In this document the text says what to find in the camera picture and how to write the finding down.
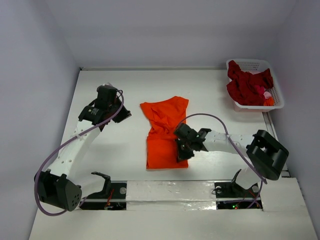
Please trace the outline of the orange t shirt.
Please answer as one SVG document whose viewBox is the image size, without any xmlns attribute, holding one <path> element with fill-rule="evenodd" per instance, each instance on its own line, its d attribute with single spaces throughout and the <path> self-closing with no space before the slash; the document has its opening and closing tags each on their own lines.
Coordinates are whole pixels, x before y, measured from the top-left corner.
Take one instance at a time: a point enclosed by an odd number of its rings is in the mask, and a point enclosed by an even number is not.
<svg viewBox="0 0 320 240">
<path fill-rule="evenodd" d="M 159 102 L 144 102 L 140 108 L 150 123 L 146 138 L 146 169 L 185 169 L 188 161 L 178 162 L 174 130 L 186 117 L 189 100 L 180 96 Z"/>
</svg>

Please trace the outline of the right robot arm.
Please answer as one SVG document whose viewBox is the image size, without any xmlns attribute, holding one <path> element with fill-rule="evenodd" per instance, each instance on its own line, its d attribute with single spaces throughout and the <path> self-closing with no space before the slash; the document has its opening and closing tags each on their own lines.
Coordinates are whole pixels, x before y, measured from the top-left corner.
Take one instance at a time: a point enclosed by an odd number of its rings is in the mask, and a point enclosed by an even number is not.
<svg viewBox="0 0 320 240">
<path fill-rule="evenodd" d="M 196 131 L 181 123 L 173 134 L 177 137 L 179 162 L 194 157 L 195 151 L 238 154 L 247 167 L 239 169 L 229 186 L 223 186 L 221 190 L 235 196 L 242 196 L 260 181 L 277 181 L 289 156 L 289 151 L 280 142 L 261 129 L 253 135 L 236 135 L 209 128 Z"/>
</svg>

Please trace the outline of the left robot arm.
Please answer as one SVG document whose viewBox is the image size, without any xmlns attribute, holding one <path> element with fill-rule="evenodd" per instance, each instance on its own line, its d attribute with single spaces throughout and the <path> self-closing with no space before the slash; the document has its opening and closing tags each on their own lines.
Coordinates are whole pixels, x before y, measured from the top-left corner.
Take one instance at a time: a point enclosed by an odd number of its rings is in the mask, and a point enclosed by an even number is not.
<svg viewBox="0 0 320 240">
<path fill-rule="evenodd" d="M 77 168 L 90 145 L 110 122 L 120 123 L 132 114 L 125 108 L 123 91 L 111 85 L 97 87 L 97 97 L 86 105 L 77 118 L 75 129 L 66 142 L 55 149 L 34 176 L 34 198 L 38 209 L 49 217 L 72 212 L 92 194 L 112 195 L 109 175 L 93 171 L 96 181 L 77 183 Z"/>
</svg>

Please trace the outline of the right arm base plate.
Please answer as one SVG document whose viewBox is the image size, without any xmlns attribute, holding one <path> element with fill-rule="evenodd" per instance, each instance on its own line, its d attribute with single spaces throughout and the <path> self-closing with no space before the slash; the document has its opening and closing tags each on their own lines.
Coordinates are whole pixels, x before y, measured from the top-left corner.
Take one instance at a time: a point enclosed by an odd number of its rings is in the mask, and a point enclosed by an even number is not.
<svg viewBox="0 0 320 240">
<path fill-rule="evenodd" d="M 230 182 L 215 182 L 211 193 L 215 196 L 218 210 L 263 209 L 258 183 L 249 189 L 236 188 Z"/>
</svg>

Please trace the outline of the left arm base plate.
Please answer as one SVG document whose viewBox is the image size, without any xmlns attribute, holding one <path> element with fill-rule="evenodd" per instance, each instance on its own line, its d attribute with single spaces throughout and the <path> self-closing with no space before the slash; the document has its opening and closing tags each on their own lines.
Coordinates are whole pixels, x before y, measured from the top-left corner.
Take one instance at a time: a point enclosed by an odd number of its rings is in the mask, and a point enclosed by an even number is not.
<svg viewBox="0 0 320 240">
<path fill-rule="evenodd" d="M 81 210 L 122 211 L 127 209 L 127 182 L 112 181 L 108 193 L 90 194 L 79 207 Z"/>
</svg>

